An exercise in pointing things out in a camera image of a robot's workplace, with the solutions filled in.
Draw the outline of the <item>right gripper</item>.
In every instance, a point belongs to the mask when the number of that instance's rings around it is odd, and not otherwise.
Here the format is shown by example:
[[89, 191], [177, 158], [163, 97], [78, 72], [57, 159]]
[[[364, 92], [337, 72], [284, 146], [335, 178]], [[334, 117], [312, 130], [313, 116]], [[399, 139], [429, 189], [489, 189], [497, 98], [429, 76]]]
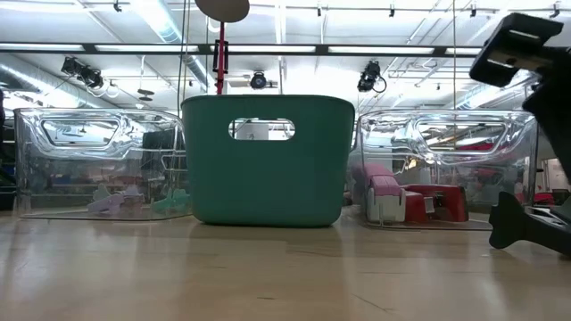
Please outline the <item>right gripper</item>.
[[534, 115], [571, 179], [571, 47], [546, 45], [563, 27], [523, 13], [507, 15], [484, 42], [469, 76], [496, 87], [508, 85], [520, 70], [542, 76], [523, 109]]

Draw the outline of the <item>black staple remover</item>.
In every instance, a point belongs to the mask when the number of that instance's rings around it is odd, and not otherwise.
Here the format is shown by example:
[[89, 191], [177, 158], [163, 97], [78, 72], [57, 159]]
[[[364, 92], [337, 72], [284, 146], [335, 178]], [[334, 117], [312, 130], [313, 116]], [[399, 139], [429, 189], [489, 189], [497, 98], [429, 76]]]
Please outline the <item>black staple remover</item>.
[[528, 241], [571, 258], [571, 225], [548, 222], [544, 216], [529, 214], [510, 193], [500, 192], [489, 217], [492, 233], [489, 244], [505, 249], [517, 241]]

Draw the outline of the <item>red stapler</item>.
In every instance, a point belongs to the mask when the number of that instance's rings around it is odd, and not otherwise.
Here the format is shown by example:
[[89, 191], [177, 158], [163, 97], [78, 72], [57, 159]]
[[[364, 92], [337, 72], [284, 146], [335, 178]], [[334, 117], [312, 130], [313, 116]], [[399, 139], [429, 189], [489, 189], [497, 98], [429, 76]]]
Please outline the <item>red stapler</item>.
[[402, 188], [406, 197], [406, 222], [469, 220], [466, 193], [461, 186], [415, 184], [403, 185]]

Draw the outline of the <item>pink stapler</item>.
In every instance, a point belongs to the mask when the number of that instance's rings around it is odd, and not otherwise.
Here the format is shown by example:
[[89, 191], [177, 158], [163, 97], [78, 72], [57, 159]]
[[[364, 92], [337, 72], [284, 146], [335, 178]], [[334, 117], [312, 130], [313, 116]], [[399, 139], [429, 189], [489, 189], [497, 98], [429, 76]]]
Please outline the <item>pink stapler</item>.
[[393, 172], [378, 163], [351, 166], [352, 200], [369, 223], [401, 223], [405, 219], [406, 194]]

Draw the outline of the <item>clear plastic bin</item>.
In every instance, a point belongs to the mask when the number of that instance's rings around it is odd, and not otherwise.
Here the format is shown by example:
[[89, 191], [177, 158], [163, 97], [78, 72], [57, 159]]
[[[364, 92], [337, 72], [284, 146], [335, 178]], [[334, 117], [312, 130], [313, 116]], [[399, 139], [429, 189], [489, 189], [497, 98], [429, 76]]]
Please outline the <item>clear plastic bin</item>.
[[378, 163], [403, 185], [457, 185], [465, 189], [469, 220], [369, 223], [381, 229], [488, 231], [500, 192], [523, 206], [534, 200], [538, 126], [524, 111], [392, 110], [362, 115], [356, 123], [351, 166]]
[[[18, 109], [16, 199], [21, 218], [155, 221], [190, 214], [154, 212], [169, 189], [188, 190], [184, 127], [179, 117], [137, 109]], [[87, 211], [104, 184], [135, 185], [141, 213], [116, 218]]]

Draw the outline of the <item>teal plastic bin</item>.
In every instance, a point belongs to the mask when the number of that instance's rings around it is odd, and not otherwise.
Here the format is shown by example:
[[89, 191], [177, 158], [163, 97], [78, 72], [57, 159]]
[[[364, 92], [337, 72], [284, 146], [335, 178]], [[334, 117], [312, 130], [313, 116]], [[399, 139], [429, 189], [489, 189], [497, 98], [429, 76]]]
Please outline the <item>teal plastic bin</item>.
[[[181, 104], [194, 216], [230, 226], [330, 226], [340, 216], [354, 126], [326, 95], [200, 95]], [[236, 140], [236, 119], [287, 119], [286, 140]]]

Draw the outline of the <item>red desk lamp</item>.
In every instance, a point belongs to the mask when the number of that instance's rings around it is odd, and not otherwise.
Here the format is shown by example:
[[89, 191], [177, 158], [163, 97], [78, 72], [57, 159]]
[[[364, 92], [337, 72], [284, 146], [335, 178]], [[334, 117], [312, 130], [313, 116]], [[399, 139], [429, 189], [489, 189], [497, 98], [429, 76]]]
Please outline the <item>red desk lamp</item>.
[[249, 0], [194, 0], [208, 18], [219, 22], [219, 40], [215, 43], [212, 69], [217, 73], [217, 94], [223, 94], [224, 77], [228, 71], [226, 24], [243, 20], [250, 11]]

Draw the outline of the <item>black ceiling spotlight pair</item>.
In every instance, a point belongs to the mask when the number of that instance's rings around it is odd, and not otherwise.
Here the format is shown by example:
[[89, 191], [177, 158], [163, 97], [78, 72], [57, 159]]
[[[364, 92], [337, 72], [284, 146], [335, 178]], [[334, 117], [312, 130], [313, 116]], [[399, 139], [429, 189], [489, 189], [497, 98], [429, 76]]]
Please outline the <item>black ceiling spotlight pair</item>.
[[104, 84], [100, 70], [94, 70], [73, 57], [66, 57], [64, 59], [61, 72], [78, 79], [91, 89], [100, 88]]

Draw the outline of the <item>black metal rig frame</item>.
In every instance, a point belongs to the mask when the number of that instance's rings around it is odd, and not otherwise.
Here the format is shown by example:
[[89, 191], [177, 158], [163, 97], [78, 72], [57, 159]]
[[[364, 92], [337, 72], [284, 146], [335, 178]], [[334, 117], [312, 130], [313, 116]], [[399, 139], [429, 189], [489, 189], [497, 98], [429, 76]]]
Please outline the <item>black metal rig frame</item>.
[[[0, 53], [100, 55], [213, 55], [214, 44], [97, 44], [0, 42]], [[474, 58], [477, 46], [230, 44], [231, 55]]]

